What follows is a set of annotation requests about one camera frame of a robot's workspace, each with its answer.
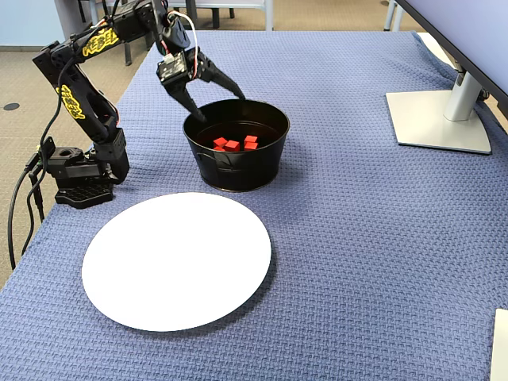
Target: red cube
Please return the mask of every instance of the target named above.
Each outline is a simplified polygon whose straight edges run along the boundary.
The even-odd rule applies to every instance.
[[[224,139],[223,137],[219,137],[218,139],[214,140],[214,148],[216,148],[216,147],[223,148],[227,142],[228,141],[226,139]]]
[[[240,151],[240,143],[234,140],[230,140],[225,144],[224,149],[228,152]]]
[[[257,143],[245,143],[245,151],[254,151],[257,148]]]
[[[256,143],[257,142],[257,137],[253,137],[251,135],[247,135],[247,137],[245,138],[245,143]]]

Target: yellow logo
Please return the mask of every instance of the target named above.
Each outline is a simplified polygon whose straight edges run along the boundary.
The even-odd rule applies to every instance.
[[[117,34],[112,28],[101,30],[97,36],[93,36],[88,44],[83,48],[83,55],[88,57],[90,54],[99,53],[106,46],[115,44],[118,41]]]
[[[67,87],[67,85],[62,85],[62,101],[65,105],[65,108],[69,112],[69,114],[74,119],[84,119],[83,111],[81,107],[79,107],[79,102],[75,100],[72,96],[71,89]]]

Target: monitor base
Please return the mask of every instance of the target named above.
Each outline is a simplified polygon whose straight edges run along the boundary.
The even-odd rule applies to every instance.
[[[473,110],[466,121],[450,121],[445,109],[450,90],[387,93],[391,119],[400,145],[491,153],[491,143]]]

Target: blue tablecloth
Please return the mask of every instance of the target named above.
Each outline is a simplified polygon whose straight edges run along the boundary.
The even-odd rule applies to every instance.
[[[119,103],[127,180],[112,202],[55,206],[0,294],[0,379],[488,379],[495,308],[508,307],[508,139],[488,108],[476,107],[492,156],[402,147],[385,93],[455,78],[415,34],[198,38],[248,98],[291,120],[275,181],[227,194],[270,233],[263,285],[178,333],[126,328],[84,293],[84,252],[113,216],[171,192],[220,194],[200,178],[187,112],[151,50]],[[231,97],[198,81],[189,91],[199,105]]]

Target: white paper plate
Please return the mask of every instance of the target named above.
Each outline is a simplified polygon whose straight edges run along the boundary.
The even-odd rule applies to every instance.
[[[108,318],[178,331],[221,318],[260,286],[271,259],[261,220],[229,198],[178,193],[118,214],[83,260],[83,286]]]

